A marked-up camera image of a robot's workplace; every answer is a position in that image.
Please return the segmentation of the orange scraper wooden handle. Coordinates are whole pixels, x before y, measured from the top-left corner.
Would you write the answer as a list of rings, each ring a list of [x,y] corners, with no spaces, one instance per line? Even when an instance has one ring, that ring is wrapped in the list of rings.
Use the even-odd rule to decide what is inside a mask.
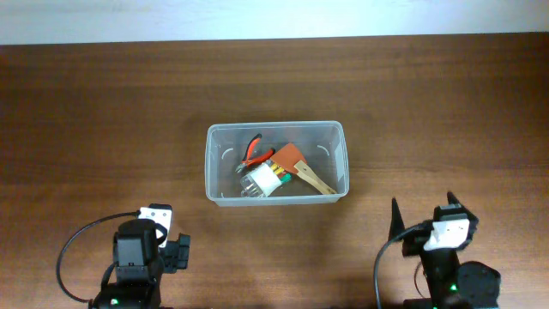
[[[331,195],[336,193],[333,188],[322,181],[313,169],[308,166],[305,157],[293,143],[288,143],[284,147],[280,148],[271,157],[271,160],[288,173],[301,178],[303,181],[313,186],[323,195]]]

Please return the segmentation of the clear plastic container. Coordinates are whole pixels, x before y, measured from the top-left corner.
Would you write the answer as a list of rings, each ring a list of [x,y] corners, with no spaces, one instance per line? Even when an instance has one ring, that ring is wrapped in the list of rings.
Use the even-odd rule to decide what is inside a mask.
[[[335,190],[323,195],[293,175],[268,197],[243,197],[240,180],[247,174],[236,171],[250,140],[262,136],[254,156],[292,143],[301,151],[312,171]],[[335,203],[350,189],[347,145],[337,121],[290,121],[214,124],[207,134],[205,149],[205,191],[221,207]]]

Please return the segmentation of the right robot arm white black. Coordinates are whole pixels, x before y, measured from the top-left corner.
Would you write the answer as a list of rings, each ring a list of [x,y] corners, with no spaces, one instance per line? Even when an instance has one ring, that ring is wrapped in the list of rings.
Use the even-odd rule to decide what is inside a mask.
[[[479,219],[452,192],[430,220],[406,227],[391,201],[388,241],[402,243],[402,256],[419,257],[429,295],[403,301],[405,309],[497,308],[501,274],[477,261],[462,263],[458,252],[473,241]]]

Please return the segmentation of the red handled pliers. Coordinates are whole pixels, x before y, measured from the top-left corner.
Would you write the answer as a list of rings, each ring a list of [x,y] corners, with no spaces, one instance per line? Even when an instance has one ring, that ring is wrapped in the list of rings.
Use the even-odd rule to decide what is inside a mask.
[[[270,148],[267,152],[264,154],[255,156],[254,150],[257,146],[257,144],[261,141],[262,134],[258,133],[256,134],[248,143],[247,148],[244,152],[243,159],[241,162],[237,165],[235,168],[236,173],[243,172],[246,168],[253,167],[255,165],[261,164],[264,161],[268,160],[271,156],[273,156],[276,152],[274,148]]]

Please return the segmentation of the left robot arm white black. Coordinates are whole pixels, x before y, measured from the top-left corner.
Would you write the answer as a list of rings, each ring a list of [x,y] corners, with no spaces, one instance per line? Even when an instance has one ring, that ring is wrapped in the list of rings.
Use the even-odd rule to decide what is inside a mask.
[[[113,238],[113,263],[105,271],[93,309],[160,309],[164,274],[188,267],[190,236],[168,240],[167,229],[150,219],[121,224]]]

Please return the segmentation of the clear case coloured bits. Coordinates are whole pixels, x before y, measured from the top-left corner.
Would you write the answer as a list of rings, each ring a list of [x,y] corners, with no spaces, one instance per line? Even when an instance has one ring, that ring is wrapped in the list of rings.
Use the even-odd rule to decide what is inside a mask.
[[[267,160],[241,178],[241,197],[269,197],[291,179],[283,167]]]

